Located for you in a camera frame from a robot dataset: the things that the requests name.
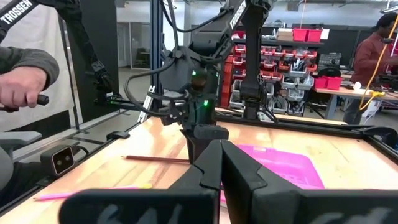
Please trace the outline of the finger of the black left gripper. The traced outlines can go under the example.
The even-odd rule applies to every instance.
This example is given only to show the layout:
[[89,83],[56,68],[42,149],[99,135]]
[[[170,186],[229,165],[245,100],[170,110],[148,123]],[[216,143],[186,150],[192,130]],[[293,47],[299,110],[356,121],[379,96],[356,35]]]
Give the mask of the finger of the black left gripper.
[[197,138],[188,138],[187,140],[187,149],[188,149],[188,158],[191,164],[193,164],[199,155],[201,154],[201,140]]
[[218,141],[209,142],[205,150],[202,152],[200,159],[214,159],[218,157]]

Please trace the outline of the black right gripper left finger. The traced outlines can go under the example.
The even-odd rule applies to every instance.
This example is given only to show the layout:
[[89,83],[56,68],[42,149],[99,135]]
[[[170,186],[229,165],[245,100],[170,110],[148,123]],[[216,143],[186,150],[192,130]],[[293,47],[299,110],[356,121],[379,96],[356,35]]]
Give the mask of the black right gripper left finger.
[[223,150],[199,158],[167,189],[88,189],[66,199],[60,224],[215,224]]

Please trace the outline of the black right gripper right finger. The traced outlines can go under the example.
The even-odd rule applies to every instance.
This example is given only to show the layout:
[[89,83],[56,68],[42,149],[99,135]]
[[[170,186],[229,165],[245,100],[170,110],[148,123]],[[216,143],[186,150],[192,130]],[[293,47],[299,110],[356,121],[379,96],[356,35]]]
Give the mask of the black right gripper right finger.
[[304,190],[222,140],[222,183],[235,224],[397,223],[395,190]]

